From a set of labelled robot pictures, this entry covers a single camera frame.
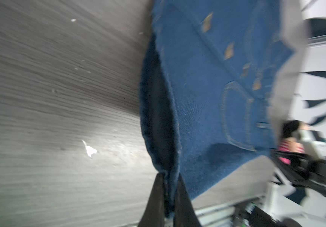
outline white speck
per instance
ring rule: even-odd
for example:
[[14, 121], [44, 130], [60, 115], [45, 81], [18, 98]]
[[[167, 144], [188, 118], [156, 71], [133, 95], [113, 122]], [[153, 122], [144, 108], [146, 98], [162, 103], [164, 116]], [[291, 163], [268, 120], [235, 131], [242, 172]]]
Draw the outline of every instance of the white speck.
[[88, 145], [86, 144], [85, 141], [82, 140], [82, 142], [83, 142], [83, 144], [85, 145], [86, 152], [87, 152], [87, 155], [88, 155], [89, 157], [91, 157], [92, 154], [96, 154], [96, 153], [97, 153], [97, 150], [96, 150], [96, 149], [94, 149], [94, 148], [88, 146]]

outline pink object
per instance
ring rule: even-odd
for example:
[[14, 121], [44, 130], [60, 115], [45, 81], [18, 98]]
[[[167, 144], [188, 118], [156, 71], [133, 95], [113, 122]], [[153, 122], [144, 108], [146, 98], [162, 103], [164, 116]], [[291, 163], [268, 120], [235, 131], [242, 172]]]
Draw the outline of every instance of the pink object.
[[[282, 140], [282, 142], [280, 143], [279, 145], [279, 148], [278, 150], [279, 151], [283, 151], [283, 152], [292, 152], [290, 149], [289, 149], [289, 141], [288, 140]], [[298, 152], [298, 153], [304, 153], [304, 148], [303, 148], [303, 145], [300, 144], [300, 143], [297, 143], [299, 144], [299, 146], [297, 146], [297, 151], [295, 152]], [[291, 164], [291, 161], [288, 159], [288, 158], [279, 158], [282, 162], [284, 162], [285, 164], [288, 164], [290, 165]]]

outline denim shorts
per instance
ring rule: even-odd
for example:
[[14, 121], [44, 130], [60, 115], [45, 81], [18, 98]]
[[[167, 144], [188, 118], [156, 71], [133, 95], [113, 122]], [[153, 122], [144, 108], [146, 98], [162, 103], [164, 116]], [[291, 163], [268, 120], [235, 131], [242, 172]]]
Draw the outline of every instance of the denim shorts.
[[279, 0], [155, 1], [139, 99], [167, 214], [179, 173], [193, 199], [275, 147], [267, 107], [292, 54], [279, 17]]

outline pocket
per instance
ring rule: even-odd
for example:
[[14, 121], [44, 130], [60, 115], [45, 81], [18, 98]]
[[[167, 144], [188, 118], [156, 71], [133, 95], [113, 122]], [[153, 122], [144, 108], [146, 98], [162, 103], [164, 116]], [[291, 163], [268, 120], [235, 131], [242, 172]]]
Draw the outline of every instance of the pocket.
[[250, 151], [255, 151], [250, 132], [253, 101], [253, 97], [236, 81], [225, 85], [221, 103], [225, 138], [228, 143]]

